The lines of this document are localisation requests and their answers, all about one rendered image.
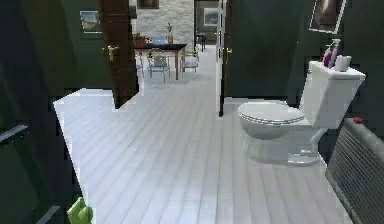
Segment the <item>white toilet paper roll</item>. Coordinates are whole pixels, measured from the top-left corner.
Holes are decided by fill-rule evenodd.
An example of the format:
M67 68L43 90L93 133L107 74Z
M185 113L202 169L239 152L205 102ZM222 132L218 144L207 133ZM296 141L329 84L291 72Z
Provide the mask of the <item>white toilet paper roll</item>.
M335 61L334 70L340 71L340 72L346 72L349 68L351 60L352 60L351 56L338 55Z

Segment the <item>dark framed wall picture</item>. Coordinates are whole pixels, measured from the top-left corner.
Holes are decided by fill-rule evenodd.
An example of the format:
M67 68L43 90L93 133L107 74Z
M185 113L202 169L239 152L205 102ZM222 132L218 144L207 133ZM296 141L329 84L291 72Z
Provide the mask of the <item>dark framed wall picture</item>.
M315 0L309 29L315 32L337 34L346 0Z

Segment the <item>dark small table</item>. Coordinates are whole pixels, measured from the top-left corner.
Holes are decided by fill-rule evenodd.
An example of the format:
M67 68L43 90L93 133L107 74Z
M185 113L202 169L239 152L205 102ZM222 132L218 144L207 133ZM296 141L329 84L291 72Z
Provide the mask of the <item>dark small table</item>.
M201 51L204 51L206 45L206 35L204 33L197 33L196 37L201 45Z

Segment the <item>dark wooden dining table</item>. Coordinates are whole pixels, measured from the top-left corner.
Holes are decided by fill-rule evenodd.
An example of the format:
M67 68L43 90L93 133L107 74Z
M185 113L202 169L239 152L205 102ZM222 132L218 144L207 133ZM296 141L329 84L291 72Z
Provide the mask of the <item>dark wooden dining table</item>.
M142 56L142 53L145 52L146 54L148 51L152 48L160 48L162 51L164 51L167 55L168 53L173 53L175 58L175 76L179 76L179 53L182 53L185 50L186 44L166 44L166 45L155 45L155 44L144 44L143 47L136 48L134 47L134 50L136 53L139 54L139 56Z

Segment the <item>green cloth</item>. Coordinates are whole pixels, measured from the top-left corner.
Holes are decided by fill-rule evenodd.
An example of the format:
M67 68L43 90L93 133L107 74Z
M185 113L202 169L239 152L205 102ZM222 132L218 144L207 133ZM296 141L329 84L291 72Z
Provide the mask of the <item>green cloth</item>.
M79 197L67 210L67 216L70 224L92 224L93 210Z

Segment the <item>grey framed wall picture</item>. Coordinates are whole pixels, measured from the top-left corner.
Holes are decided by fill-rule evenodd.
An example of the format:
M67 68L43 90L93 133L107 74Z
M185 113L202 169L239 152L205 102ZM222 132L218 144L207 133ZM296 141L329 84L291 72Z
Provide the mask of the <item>grey framed wall picture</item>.
M205 8L203 15L205 26L216 26L218 23L218 9L217 8Z

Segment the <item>blue seat metal chair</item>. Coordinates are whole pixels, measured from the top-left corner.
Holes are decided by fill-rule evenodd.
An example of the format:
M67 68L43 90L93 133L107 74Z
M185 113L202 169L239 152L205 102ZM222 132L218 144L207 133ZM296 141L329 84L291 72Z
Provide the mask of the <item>blue seat metal chair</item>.
M199 65L199 50L197 47L194 47L191 51L184 50L182 52L182 57L180 60L180 71L181 74L185 73L186 69L197 70Z
M169 56L160 48L152 48L147 53L147 61L150 78L153 78L153 74L161 72L165 79L166 76L171 76L171 68L169 65Z

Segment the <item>dark brown room door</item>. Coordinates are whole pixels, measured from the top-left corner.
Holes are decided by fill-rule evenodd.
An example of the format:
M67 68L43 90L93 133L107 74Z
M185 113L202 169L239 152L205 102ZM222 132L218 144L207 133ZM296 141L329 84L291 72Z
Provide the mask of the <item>dark brown room door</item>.
M119 109L139 92L129 0L99 0L99 18L105 47L120 47L114 62L103 49L112 76L114 106Z

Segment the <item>white framed wall picture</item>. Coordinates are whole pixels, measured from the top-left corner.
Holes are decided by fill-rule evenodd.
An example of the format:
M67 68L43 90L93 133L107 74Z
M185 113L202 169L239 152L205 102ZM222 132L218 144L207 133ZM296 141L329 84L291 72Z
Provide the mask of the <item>white framed wall picture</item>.
M101 33L99 13L97 11L81 11L80 21L83 33Z

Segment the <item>grey mesh laundry basket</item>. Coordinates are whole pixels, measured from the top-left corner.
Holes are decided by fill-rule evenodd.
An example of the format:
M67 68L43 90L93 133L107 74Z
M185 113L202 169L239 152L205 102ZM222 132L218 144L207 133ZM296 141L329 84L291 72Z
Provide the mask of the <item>grey mesh laundry basket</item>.
M384 142L346 118L326 178L353 224L384 224Z

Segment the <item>purple spray bottle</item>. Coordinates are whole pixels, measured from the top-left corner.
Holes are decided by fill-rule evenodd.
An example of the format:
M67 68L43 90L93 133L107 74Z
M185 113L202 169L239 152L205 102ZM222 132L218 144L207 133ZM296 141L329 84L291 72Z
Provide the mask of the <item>purple spray bottle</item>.
M326 49L324 56L323 56L323 65L325 67L329 67L330 63L332 61L332 57L334 54L337 53L337 48L340 44L341 40L340 39L333 39L332 43L328 45L328 48Z

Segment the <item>grey towel bar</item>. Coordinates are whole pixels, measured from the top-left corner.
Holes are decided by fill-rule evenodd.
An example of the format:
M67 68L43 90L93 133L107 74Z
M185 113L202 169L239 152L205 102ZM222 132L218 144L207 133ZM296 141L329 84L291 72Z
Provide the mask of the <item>grey towel bar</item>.
M5 142L16 136L21 136L28 127L26 125L17 125L9 130L6 130L0 134L0 143Z

